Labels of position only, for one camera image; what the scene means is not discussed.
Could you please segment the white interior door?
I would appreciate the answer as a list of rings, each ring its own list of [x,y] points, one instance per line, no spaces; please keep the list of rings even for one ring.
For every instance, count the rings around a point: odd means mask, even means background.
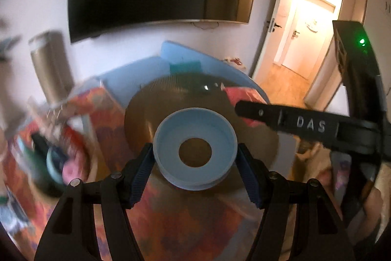
[[[338,6],[326,0],[301,0],[282,65],[308,81],[320,59]]]

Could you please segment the round woven brown basket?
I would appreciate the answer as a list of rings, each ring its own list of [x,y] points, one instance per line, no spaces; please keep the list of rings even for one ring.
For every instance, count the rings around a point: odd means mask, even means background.
[[[160,173],[191,191],[213,187],[234,165],[240,143],[270,167],[278,135],[267,126],[251,127],[236,113],[225,92],[235,83],[206,74],[175,74],[141,87],[125,112],[125,136],[138,154],[154,145]]]

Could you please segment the blue foam board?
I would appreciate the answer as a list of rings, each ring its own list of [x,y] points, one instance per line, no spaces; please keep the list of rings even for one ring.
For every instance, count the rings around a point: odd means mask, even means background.
[[[120,105],[126,107],[141,87],[158,78],[182,73],[224,78],[242,87],[256,89],[265,101],[269,101],[267,94],[244,72],[217,58],[170,41],[162,43],[159,56],[137,60],[98,78]]]

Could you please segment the gold steel thermos tumbler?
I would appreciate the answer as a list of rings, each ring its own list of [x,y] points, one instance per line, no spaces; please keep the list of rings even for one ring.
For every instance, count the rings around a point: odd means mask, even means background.
[[[74,78],[59,30],[48,30],[28,41],[34,71],[47,103],[57,107],[68,99]]]

